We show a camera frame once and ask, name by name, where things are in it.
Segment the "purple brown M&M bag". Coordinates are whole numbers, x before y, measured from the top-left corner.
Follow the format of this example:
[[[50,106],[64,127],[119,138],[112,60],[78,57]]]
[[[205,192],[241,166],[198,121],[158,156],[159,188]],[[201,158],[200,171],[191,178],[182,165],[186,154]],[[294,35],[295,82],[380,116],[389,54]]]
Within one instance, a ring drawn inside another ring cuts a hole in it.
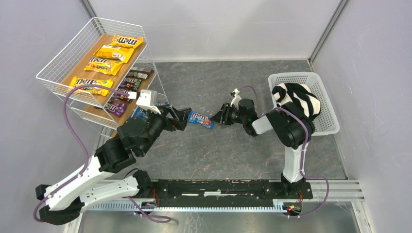
[[[131,103],[133,101],[128,96],[126,96],[126,94],[128,94],[129,92],[136,92],[135,90],[130,90],[128,88],[123,88],[123,87],[118,87],[116,90],[120,92],[120,94],[119,93],[113,94],[111,100],[121,101],[124,103]]]

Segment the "yellow M&M bag bottom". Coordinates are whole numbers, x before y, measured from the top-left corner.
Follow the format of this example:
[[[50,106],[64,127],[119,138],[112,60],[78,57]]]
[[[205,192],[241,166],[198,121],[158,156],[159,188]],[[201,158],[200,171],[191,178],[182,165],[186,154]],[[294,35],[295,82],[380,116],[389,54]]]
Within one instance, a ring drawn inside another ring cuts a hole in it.
[[[134,53],[133,48],[124,48],[120,46],[102,45],[93,54],[95,57],[112,59],[127,63]]]

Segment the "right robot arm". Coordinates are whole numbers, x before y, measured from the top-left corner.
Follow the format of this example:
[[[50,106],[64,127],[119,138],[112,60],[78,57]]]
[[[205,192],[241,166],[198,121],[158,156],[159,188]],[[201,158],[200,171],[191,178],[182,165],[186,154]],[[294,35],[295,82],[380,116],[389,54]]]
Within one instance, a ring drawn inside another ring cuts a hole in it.
[[[238,105],[224,103],[211,120],[223,125],[241,124],[250,136],[273,130],[285,147],[285,165],[280,183],[269,191],[275,195],[296,196],[306,185],[304,162],[314,125],[292,102],[258,117],[254,101],[241,99]]]

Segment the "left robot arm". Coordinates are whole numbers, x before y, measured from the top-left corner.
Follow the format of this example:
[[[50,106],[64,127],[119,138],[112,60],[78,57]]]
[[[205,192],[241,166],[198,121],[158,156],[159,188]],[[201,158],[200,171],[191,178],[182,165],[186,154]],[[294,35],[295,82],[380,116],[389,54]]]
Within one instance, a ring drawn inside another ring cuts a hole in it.
[[[183,131],[191,108],[158,106],[159,113],[149,111],[147,119],[129,118],[117,128],[115,137],[86,156],[85,164],[53,185],[36,187],[39,204],[33,217],[37,222],[63,225],[76,219],[88,208],[116,198],[148,197],[153,182],[148,172],[137,170],[119,182],[96,187],[99,181],[133,165],[137,157],[147,154],[163,131]]]

